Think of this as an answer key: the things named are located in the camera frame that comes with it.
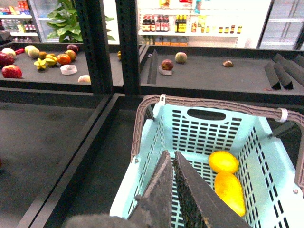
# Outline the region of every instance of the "green plant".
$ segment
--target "green plant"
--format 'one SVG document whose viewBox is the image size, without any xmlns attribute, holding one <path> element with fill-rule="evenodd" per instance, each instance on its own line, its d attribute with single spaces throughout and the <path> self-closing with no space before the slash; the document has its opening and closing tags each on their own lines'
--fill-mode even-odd
<svg viewBox="0 0 304 228">
<path fill-rule="evenodd" d="M 54 29 L 47 38 L 54 39 L 59 37 L 60 43 L 78 43 L 83 42 L 80 25 L 78 22 L 77 11 L 74 0 L 57 0 L 57 6 L 53 12 L 49 13 L 48 25 Z M 114 18 L 105 17 L 106 22 Z M 115 40 L 108 35 L 108 40 Z"/>
</svg>

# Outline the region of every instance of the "starfruit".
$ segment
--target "starfruit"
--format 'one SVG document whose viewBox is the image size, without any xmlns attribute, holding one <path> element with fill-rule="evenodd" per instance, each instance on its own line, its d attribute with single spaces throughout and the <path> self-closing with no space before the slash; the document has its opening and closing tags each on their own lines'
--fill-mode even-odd
<svg viewBox="0 0 304 228">
<path fill-rule="evenodd" d="M 41 60 L 40 58 L 37 59 L 34 65 L 37 66 L 37 70 L 43 70 L 47 68 L 45 60 Z"/>
<path fill-rule="evenodd" d="M 44 60 L 49 66 L 54 66 L 57 64 L 57 58 L 53 56 L 53 54 L 46 55 L 46 58 Z"/>
</svg>

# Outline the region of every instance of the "orange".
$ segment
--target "orange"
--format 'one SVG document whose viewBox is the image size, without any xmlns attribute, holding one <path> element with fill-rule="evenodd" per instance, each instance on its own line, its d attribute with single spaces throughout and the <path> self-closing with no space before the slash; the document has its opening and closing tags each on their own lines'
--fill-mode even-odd
<svg viewBox="0 0 304 228">
<path fill-rule="evenodd" d="M 71 63 L 71 57 L 67 54 L 60 54 L 57 56 L 57 62 L 61 65 L 66 65 Z"/>
</svg>

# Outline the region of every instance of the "white wall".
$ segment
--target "white wall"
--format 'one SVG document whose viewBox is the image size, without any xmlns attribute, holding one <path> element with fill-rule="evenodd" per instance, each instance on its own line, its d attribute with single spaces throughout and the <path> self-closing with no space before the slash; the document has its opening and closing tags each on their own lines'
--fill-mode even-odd
<svg viewBox="0 0 304 228">
<path fill-rule="evenodd" d="M 246 11 L 246 27 L 244 34 L 247 37 L 245 48 L 255 49 L 258 44 L 259 37 L 263 30 L 264 22 L 267 16 L 267 11 L 270 5 L 270 0 L 255 0 L 248 4 Z"/>
<path fill-rule="evenodd" d="M 119 34 L 118 34 L 118 24 L 117 24 L 117 13 L 116 13 L 116 3 L 115 0 L 104 0 L 104 14 L 115 20 L 107 22 L 108 35 L 114 37 L 115 41 L 110 41 L 109 44 L 119 44 Z"/>
</svg>

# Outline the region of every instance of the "basket handle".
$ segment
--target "basket handle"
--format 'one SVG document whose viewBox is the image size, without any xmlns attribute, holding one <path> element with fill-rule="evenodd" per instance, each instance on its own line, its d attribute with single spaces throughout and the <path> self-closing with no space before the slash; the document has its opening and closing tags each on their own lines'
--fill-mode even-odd
<svg viewBox="0 0 304 228">
<path fill-rule="evenodd" d="M 212 111 L 206 111 L 205 109 L 201 107 L 196 107 L 195 109 L 189 108 L 188 110 L 183 110 L 181 114 L 187 119 L 187 120 L 208 120 L 209 123 L 216 123 L 219 122 L 225 122 L 227 119 L 227 115 L 222 112 L 221 110 L 212 110 Z M 205 115 L 213 115 L 212 119 L 209 119 Z"/>
<path fill-rule="evenodd" d="M 186 107 L 206 107 L 206 108 L 219 108 L 225 110 L 231 110 L 236 112 L 242 112 L 249 115 L 262 116 L 267 118 L 273 118 L 275 120 L 289 120 L 294 121 L 301 129 L 301 143 L 298 155 L 298 161 L 295 171 L 295 183 L 304 191 L 304 116 L 298 112 L 288 111 L 285 109 L 275 109 L 268 107 L 259 107 L 247 104 L 234 103 L 230 101 L 220 101 L 213 99 L 198 99 L 198 98 L 186 98 L 177 96 L 166 95 L 147 95 L 143 98 L 143 101 L 137 108 L 135 127 L 133 133 L 133 143 L 131 151 L 131 162 L 139 153 L 141 137 L 143 131 L 144 115 L 146 110 L 150 110 L 152 104 L 169 104 Z"/>
</svg>

